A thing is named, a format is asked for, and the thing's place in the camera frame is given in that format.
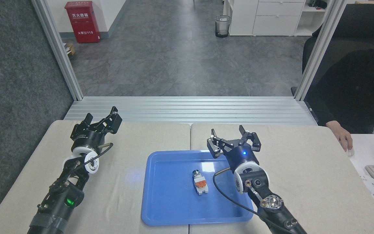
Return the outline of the person's hand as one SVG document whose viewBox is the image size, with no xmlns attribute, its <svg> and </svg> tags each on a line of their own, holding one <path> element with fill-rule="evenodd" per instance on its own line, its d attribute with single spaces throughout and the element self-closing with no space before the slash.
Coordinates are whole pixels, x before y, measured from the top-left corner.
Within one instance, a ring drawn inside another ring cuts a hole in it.
<svg viewBox="0 0 374 234">
<path fill-rule="evenodd" d="M 353 149 L 351 134 L 338 121 L 328 121 L 326 127 L 331 130 L 345 152 Z"/>
</svg>

